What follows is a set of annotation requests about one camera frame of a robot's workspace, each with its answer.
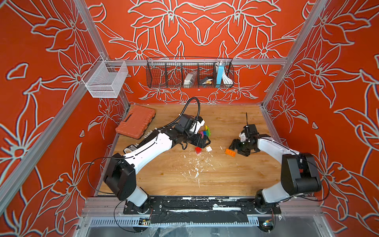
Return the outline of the red lego brick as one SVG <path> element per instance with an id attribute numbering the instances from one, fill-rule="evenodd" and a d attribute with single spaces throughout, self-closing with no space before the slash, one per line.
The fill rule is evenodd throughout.
<path id="1" fill-rule="evenodd" d="M 196 153 L 197 155 L 200 155 L 201 152 L 202 152 L 202 149 L 199 148 L 199 147 L 195 147 L 194 151 L 195 151 L 195 153 Z"/>

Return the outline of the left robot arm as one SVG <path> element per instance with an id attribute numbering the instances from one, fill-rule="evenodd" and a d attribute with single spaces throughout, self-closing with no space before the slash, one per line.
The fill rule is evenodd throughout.
<path id="1" fill-rule="evenodd" d="M 140 170 L 160 154 L 172 149 L 177 144 L 192 144 L 198 148 L 206 148 L 211 141 L 207 135 L 195 134 L 190 130 L 178 131 L 174 128 L 154 130 L 145 144 L 136 150 L 111 157 L 104 175 L 104 183 L 120 200 L 134 204 L 145 212 L 150 207 L 150 196 L 137 186 L 136 175 Z"/>

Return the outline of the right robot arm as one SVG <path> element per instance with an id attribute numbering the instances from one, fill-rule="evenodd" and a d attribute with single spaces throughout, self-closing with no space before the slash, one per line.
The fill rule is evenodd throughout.
<path id="1" fill-rule="evenodd" d="M 281 164 L 280 181 L 257 191 L 254 206 L 259 211 L 271 208 L 291 197 L 315 193 L 322 189 L 319 171 L 312 154 L 292 150 L 266 134 L 235 139 L 229 150 L 249 156 L 263 151 Z"/>

